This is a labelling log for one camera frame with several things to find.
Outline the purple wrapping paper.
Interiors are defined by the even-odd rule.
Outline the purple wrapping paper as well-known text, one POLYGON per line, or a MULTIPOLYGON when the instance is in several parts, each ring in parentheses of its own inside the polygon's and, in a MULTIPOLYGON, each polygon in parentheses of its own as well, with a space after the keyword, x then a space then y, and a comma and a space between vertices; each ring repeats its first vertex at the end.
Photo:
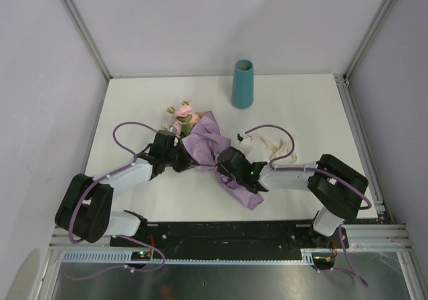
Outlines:
POLYGON ((231 197, 249 210, 263 202, 260 194, 254 194, 240 186, 236 180, 220 174, 216 157, 231 146, 231 139, 221 135, 220 127, 212 111, 203 112, 191 133, 182 140, 186 151, 198 163, 197 170, 211 172, 217 183, 231 197))

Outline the pink flower bouquet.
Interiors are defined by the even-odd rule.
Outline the pink flower bouquet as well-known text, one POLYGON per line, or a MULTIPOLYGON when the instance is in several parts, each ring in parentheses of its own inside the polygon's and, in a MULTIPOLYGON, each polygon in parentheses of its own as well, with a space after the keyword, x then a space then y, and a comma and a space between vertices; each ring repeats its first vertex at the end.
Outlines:
POLYGON ((161 129, 167 130, 174 126, 177 129, 176 136, 179 138, 187 137, 201 119, 200 114, 190 106, 190 101, 182 101, 179 108, 170 106, 166 112, 171 117, 171 123, 169 126, 161 126, 161 129))

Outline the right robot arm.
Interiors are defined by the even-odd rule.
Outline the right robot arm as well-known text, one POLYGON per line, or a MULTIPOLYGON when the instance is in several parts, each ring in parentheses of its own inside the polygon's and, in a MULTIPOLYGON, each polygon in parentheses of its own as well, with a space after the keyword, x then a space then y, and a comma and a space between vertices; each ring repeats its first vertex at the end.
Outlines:
POLYGON ((252 194, 288 189, 311 192, 322 204, 308 231, 315 247, 325 247, 339 226, 372 207, 365 196, 366 177, 330 154, 313 163, 274 167, 267 162, 250 162, 230 147, 220 153, 217 168, 252 194))

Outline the beige ribbon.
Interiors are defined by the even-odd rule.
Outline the beige ribbon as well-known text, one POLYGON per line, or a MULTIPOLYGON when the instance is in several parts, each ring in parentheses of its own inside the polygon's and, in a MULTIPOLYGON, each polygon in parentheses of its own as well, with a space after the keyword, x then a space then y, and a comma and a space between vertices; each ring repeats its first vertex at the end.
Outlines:
POLYGON ((284 156, 291 151, 292 143, 289 138, 278 138, 268 140, 267 138, 254 134, 251 136, 255 142, 255 148, 248 155, 251 161, 270 162, 274 158, 284 156))

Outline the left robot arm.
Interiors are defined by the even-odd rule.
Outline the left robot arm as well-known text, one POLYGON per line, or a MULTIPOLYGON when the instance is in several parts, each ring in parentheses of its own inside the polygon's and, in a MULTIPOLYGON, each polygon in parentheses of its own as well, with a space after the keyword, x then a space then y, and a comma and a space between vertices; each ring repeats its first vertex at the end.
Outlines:
POLYGON ((171 167, 180 173, 199 164, 172 132, 160 130, 145 151, 99 178, 75 175, 55 215, 55 224, 69 232, 73 243, 95 243, 104 236, 124 236, 133 246, 148 238, 146 219, 132 211, 116 212, 112 202, 134 186, 153 180, 171 167))

